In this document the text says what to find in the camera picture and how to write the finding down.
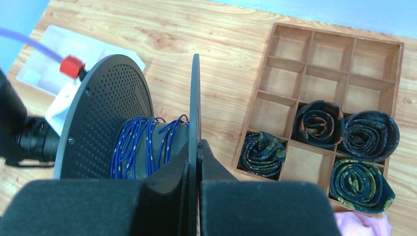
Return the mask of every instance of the empty compartment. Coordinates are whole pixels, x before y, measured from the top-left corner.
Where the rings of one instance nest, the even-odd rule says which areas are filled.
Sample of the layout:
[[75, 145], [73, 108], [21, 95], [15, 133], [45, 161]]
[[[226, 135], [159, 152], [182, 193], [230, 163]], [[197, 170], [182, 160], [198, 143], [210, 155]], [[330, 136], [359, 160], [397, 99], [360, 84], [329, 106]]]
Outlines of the empty compartment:
[[377, 110], [391, 116], [394, 96], [395, 82], [351, 74], [342, 109], [352, 114]]
[[352, 72], [377, 79], [396, 81], [400, 45], [358, 39], [352, 60]]
[[312, 31], [277, 25], [269, 54], [278, 58], [305, 61]]
[[259, 90], [296, 99], [303, 68], [301, 62], [268, 57]]
[[334, 152], [297, 141], [289, 141], [281, 181], [307, 181], [328, 193]]
[[354, 39], [337, 34], [314, 32], [308, 63], [349, 71]]
[[299, 98], [307, 103], [326, 100], [341, 106], [347, 78], [347, 73], [309, 65], [302, 80]]
[[289, 138], [297, 111], [297, 101], [259, 91], [248, 129]]

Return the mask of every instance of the black foam pad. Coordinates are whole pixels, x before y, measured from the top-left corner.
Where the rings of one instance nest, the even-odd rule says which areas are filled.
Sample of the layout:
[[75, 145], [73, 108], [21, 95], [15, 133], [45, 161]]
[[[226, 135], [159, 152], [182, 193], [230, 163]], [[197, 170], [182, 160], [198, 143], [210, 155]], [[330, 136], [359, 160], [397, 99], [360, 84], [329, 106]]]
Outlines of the black foam pad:
[[339, 236], [327, 196], [306, 182], [201, 183], [202, 235]]
[[4, 213], [0, 235], [129, 235], [140, 180], [48, 180], [27, 184]]

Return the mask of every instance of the dark green tie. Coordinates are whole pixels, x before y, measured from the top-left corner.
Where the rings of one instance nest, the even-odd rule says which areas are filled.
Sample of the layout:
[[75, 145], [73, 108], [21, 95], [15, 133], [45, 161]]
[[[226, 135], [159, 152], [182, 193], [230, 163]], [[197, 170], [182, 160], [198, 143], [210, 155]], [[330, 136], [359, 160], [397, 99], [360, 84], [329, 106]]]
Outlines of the dark green tie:
[[345, 123], [345, 134], [337, 152], [353, 159], [383, 161], [400, 141], [397, 124], [383, 112], [359, 112], [345, 117]]
[[314, 101], [297, 111], [292, 139], [320, 148], [333, 149], [342, 141], [345, 121], [332, 102]]
[[383, 212], [395, 198], [374, 163], [347, 158], [334, 164], [330, 195], [348, 208], [363, 213]]
[[246, 136], [238, 168], [249, 173], [274, 178], [285, 161], [285, 148], [273, 135], [265, 132]]

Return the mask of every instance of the blue wire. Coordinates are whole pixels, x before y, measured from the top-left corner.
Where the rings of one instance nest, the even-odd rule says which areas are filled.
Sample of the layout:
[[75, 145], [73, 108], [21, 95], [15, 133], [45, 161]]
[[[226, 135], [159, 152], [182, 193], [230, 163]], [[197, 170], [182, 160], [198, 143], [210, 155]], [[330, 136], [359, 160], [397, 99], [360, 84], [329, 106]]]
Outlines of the blue wire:
[[161, 132], [165, 132], [165, 134], [159, 147], [157, 165], [155, 166], [152, 135], [156, 125], [162, 122], [166, 123], [166, 121], [161, 117], [136, 117], [127, 120], [123, 124], [122, 131], [118, 137], [118, 141], [113, 152], [110, 169], [111, 178], [136, 179], [136, 151], [138, 149], [139, 141], [144, 133], [146, 136], [145, 165], [147, 177], [159, 170], [162, 158], [164, 158], [165, 164], [169, 162], [172, 144], [174, 142], [178, 126], [183, 123], [189, 126], [189, 123], [187, 116], [182, 115], [177, 120], [166, 124], [158, 130], [159, 134]]

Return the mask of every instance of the blue wall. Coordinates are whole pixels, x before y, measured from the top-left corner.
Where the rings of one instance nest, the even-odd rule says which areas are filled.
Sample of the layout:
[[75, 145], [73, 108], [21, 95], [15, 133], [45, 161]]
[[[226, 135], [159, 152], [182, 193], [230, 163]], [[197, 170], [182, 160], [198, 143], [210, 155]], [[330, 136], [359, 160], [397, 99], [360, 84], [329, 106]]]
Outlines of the blue wall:
[[[2, 0], [0, 27], [29, 35], [49, 0]], [[417, 38], [416, 0], [217, 0], [263, 11]], [[22, 44], [0, 37], [7, 72]]]
[[[2, 0], [0, 27], [30, 35], [49, 0]], [[0, 69], [7, 73], [23, 44], [0, 37]]]

